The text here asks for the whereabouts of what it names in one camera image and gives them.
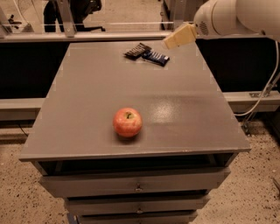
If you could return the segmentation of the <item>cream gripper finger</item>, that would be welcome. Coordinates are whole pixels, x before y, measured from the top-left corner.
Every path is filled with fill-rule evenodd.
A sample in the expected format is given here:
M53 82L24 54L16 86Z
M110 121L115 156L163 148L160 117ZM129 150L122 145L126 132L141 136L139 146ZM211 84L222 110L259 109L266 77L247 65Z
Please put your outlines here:
M195 25L184 23L163 39L163 47L170 50L175 47L191 44L196 38Z

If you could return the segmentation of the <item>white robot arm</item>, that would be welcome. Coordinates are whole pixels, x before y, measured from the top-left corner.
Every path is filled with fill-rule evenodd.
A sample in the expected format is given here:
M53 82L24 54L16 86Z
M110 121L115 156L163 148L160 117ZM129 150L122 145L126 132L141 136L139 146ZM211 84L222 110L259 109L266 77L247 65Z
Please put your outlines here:
M280 0L208 0L194 15L164 39L168 49L230 35L264 36L280 41Z

